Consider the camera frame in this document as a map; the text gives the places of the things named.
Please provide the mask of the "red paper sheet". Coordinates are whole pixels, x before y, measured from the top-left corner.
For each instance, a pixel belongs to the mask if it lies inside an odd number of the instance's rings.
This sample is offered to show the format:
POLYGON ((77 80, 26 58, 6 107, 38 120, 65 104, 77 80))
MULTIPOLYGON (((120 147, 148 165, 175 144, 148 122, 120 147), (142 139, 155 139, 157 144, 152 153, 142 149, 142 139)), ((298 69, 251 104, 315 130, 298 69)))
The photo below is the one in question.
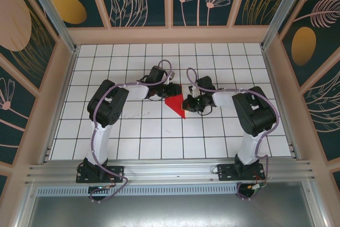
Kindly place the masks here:
POLYGON ((165 99, 165 105, 172 109, 177 115, 185 119, 185 110, 182 109, 184 98, 182 94, 165 99))

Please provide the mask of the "grey metal sheet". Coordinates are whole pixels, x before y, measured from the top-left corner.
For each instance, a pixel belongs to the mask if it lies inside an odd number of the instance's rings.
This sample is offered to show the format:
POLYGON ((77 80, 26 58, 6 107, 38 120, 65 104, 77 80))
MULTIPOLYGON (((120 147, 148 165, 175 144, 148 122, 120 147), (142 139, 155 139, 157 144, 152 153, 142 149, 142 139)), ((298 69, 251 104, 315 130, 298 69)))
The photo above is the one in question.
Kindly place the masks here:
POLYGON ((304 200, 235 195, 37 198, 29 227, 315 227, 304 200))

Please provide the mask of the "aluminium mounting rail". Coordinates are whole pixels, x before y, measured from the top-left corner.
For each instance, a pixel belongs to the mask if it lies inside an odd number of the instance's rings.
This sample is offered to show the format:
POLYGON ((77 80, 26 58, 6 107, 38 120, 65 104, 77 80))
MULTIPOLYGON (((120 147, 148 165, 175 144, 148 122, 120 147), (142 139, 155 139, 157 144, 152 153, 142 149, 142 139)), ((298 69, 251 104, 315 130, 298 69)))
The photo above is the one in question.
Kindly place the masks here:
MULTIPOLYGON (((232 163, 231 158, 214 159, 126 159, 110 160, 108 165, 124 167, 129 184, 188 184, 217 183, 214 174, 218 164, 232 163)), ((26 184, 35 186, 75 185, 79 160, 48 161, 29 167, 26 184)), ((294 158, 270 158, 268 182, 313 180, 315 174, 308 161, 294 158)))

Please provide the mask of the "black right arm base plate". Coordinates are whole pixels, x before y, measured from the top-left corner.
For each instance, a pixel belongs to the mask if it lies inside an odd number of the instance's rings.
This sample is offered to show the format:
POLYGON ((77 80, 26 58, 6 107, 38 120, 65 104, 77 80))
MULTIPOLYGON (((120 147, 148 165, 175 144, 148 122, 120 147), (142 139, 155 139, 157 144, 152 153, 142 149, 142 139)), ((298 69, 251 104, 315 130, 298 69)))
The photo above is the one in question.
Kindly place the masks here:
POLYGON ((219 164, 217 165, 219 181, 256 181, 259 177, 265 179, 264 167, 261 163, 255 165, 219 164))

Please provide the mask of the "aluminium frame post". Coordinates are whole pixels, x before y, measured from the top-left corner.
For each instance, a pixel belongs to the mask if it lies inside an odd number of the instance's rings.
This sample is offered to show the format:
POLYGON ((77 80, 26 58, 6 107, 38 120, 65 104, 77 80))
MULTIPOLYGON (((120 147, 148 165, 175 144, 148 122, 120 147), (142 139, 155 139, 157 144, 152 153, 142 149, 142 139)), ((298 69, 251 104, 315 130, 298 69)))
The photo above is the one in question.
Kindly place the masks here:
POLYGON ((71 38, 71 35, 64 24, 63 20, 61 19, 60 15, 58 14, 52 0, 39 0, 43 8, 45 9, 47 15, 49 16, 52 24, 58 31, 60 37, 63 39, 64 43, 66 44, 67 48, 70 50, 71 53, 74 53, 76 50, 76 44, 71 38))
POLYGON ((264 52, 272 43, 275 38, 279 28, 284 22, 285 18, 288 16, 292 6, 296 0, 282 0, 275 12, 273 19, 271 20, 269 27, 260 43, 260 48, 264 52))

